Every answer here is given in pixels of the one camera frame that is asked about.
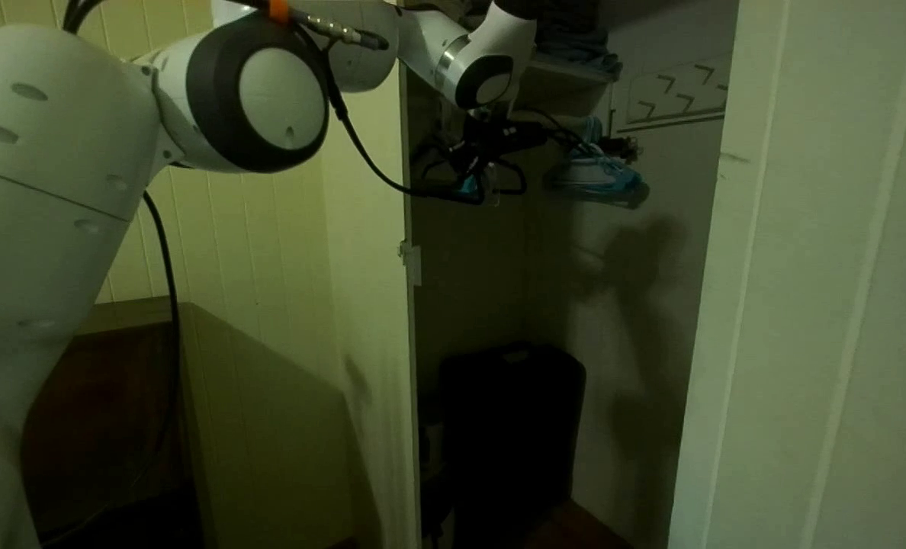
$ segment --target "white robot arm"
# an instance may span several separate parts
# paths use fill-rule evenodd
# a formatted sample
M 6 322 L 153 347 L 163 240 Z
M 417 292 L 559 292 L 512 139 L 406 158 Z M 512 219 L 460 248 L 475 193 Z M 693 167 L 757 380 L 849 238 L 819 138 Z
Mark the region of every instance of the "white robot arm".
M 371 87 L 397 56 L 465 109 L 510 99 L 537 26 L 505 6 L 475 30 L 360 0 L 314 4 L 329 19 L 256 6 L 134 65 L 73 32 L 0 26 L 0 544 L 36 544 L 18 470 L 26 413 L 165 164 L 286 171 L 320 149 L 329 86 Z M 329 39 L 367 26 L 375 47 L 333 46 L 329 79 L 300 26 Z

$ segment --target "dark floor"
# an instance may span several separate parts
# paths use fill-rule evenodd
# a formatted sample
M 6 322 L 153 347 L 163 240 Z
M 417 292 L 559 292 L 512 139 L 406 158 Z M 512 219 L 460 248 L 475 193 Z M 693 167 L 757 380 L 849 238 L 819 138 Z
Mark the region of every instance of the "dark floor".
M 42 534 L 42 549 L 205 549 L 194 489 Z

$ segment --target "white door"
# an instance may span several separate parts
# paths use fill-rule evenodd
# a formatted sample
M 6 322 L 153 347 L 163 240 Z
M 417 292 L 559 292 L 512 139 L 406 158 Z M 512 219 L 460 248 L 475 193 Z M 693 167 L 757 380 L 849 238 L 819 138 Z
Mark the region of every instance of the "white door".
M 671 544 L 906 549 L 906 0 L 746 0 Z

